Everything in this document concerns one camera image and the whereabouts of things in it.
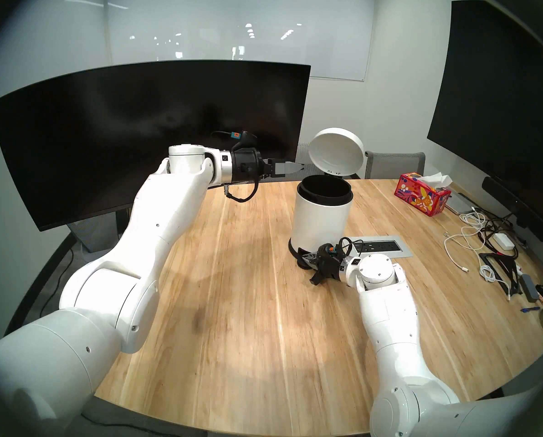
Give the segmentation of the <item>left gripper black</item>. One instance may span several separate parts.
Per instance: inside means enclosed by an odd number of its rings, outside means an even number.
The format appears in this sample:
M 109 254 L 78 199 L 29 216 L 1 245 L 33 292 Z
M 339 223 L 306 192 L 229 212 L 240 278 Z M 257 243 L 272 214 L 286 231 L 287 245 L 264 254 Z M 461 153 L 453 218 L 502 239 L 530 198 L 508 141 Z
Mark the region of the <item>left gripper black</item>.
M 232 150 L 231 161 L 231 183 L 259 183 L 268 177 L 285 177 L 305 167 L 293 161 L 264 159 L 254 147 Z

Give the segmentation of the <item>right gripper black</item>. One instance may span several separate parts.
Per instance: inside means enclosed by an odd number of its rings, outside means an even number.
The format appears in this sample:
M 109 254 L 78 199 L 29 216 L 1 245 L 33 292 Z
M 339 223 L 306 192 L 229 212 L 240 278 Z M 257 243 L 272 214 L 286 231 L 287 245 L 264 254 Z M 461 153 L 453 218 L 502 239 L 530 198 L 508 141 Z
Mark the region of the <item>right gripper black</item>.
M 345 257 L 342 246 L 320 246 L 317 252 L 299 252 L 299 267 L 316 269 L 310 283 L 317 286 L 325 279 L 340 279 L 340 266 Z

